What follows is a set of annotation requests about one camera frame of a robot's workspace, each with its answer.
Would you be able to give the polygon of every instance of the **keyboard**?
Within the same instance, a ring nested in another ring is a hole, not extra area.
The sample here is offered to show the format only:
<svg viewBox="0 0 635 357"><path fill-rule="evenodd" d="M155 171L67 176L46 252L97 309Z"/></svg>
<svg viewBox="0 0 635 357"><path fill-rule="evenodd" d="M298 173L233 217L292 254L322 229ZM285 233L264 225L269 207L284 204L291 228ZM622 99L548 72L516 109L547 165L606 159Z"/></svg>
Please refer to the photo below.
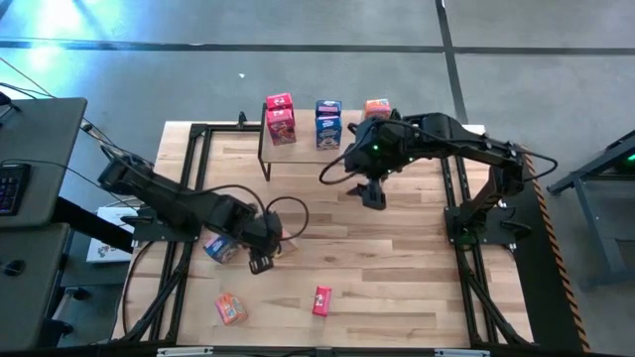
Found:
<svg viewBox="0 0 635 357"><path fill-rule="evenodd" d="M18 214L30 172L31 165L28 164L0 167L0 216Z"/></svg>

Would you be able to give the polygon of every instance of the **yellow and black striped tape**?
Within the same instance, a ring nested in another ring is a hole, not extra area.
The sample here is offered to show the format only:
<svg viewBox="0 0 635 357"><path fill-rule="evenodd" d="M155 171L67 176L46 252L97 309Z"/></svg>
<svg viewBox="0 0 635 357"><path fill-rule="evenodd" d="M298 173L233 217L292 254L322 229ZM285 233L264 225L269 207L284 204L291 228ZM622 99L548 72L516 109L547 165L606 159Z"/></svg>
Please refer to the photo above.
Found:
<svg viewBox="0 0 635 357"><path fill-rule="evenodd" d="M524 159L525 163L527 164L529 174L531 176L534 176L536 174L536 170L534 169L534 163L532 162L532 159L528 155L524 155ZM565 262L563 261L563 255L560 252L560 246L558 245L558 241L556 240L556 233L554 232L552 220L549 217L549 212L547 211L547 203L545 202L545 197L543 196L543 190L541 189L537 179L532 180L532 183L534 184L534 192L536 193L538 204L540 205L540 210L543 214L545 228L547 228L547 234L549 236L549 242L551 243L552 251L554 252L556 264L558 264L558 271L560 273L560 277L563 280L563 287L565 288L567 300L569 301L571 313L573 314L573 321L577 326L577 335L579 336L582 350L584 352L590 352L591 349L588 345L588 340L586 339L586 332L584 332L582 319L580 318L579 310L577 309L577 302L575 301L575 297L573 296L571 281L569 280L569 275L567 274L567 269L565 268Z"/></svg>

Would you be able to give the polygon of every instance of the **concrete floor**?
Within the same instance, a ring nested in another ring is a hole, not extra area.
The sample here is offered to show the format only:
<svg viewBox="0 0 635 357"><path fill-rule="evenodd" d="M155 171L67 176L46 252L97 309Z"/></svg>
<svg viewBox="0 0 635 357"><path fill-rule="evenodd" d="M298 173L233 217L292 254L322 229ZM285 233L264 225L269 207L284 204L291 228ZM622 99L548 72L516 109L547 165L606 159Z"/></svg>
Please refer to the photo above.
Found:
<svg viewBox="0 0 635 357"><path fill-rule="evenodd" d="M445 0L445 5L455 46L588 52L456 55L469 123L484 124L496 138L560 161L543 185L576 170L634 129L628 103L635 96L635 57L601 56L592 49L635 48L635 2ZM444 44L435 0L0 1L0 41L31 38ZM454 113L442 53L72 51L51 42L31 49L0 48L0 56L57 96L86 97L86 117L118 145L148 159L155 158L165 121L233 119L241 110L257 119L264 96L280 91L291 91L297 107L330 97L341 99L345 108L359 108L367 98L388 97L403 113ZM32 87L6 66L0 66L0 78ZM105 163L97 145L80 136L70 166L96 179ZM538 169L546 166L537 164ZM66 176L63 196L87 209L112 200L72 175ZM635 285L581 292L576 282L597 274L598 268L577 199L566 191L548 196L548 206L591 348L635 355Z"/></svg>

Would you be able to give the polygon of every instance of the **black desk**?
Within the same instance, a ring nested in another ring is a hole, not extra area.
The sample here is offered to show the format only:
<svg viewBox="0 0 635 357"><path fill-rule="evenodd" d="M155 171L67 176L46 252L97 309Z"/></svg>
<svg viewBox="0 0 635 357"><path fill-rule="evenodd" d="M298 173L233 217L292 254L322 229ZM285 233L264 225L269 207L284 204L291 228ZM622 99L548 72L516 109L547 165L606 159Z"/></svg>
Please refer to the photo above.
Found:
<svg viewBox="0 0 635 357"><path fill-rule="evenodd" d="M58 197L64 180L64 167L70 160L86 100L29 99L14 103L22 112L12 110L3 117L0 162L8 159L36 160L62 167L27 162L32 166L31 178L20 210L16 216L0 217L0 230L66 222L74 230L132 253L132 234Z"/></svg>
<svg viewBox="0 0 635 357"><path fill-rule="evenodd" d="M36 347L44 325L61 330L61 322L45 319L45 315L69 231L67 224L57 223L0 232L3 266L13 260L26 263L19 276L0 273L1 351Z"/></svg>

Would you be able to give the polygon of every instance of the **blue cereal box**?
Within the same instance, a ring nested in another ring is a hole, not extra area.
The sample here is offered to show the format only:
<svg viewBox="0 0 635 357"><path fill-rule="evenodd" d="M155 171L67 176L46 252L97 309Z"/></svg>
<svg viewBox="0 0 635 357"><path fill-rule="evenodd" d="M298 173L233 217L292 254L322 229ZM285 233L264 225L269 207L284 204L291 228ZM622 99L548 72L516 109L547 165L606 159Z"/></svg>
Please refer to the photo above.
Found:
<svg viewBox="0 0 635 357"><path fill-rule="evenodd" d="M317 117L316 137L318 150L339 149L341 140L341 118L339 115Z"/></svg>
<svg viewBox="0 0 635 357"><path fill-rule="evenodd" d="M238 252L238 244L233 239L215 233L203 248L211 259L220 264L227 263Z"/></svg>
<svg viewBox="0 0 635 357"><path fill-rule="evenodd" d="M339 116L341 114L341 102L339 100L318 100L316 102L316 118L320 116Z"/></svg>

